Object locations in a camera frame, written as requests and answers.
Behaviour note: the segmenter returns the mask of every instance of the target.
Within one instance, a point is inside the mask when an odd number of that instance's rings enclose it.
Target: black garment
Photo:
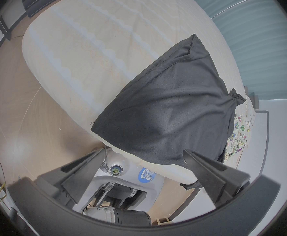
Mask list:
[[[135,77],[91,131],[147,162],[187,167],[183,149],[219,158],[233,132],[235,108],[244,101],[234,89],[228,94],[194,34]]]

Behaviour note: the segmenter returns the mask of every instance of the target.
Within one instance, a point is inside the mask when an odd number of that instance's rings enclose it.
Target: blue sticker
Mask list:
[[[149,183],[150,181],[152,181],[155,177],[155,173],[146,169],[146,168],[142,168],[142,170],[139,172],[138,175],[138,180],[139,182],[142,183]]]

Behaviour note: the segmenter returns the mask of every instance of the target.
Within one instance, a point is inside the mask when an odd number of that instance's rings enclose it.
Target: mattress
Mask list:
[[[193,0],[62,0],[30,24],[22,52],[42,87],[92,133],[92,123],[134,77],[192,34],[210,53],[228,91],[234,88],[245,96],[230,48]],[[236,115],[246,116],[248,107],[239,105]],[[175,181],[196,180],[180,166],[155,165],[116,152]]]

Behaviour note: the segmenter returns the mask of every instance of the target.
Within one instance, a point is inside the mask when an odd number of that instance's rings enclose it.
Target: wooden floor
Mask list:
[[[0,48],[0,161],[7,184],[18,177],[34,180],[103,147],[64,112],[27,67],[22,36],[34,18],[25,17],[12,31],[13,39]],[[0,181],[5,181],[1,167]],[[192,191],[166,178],[149,211],[151,218],[169,217]]]

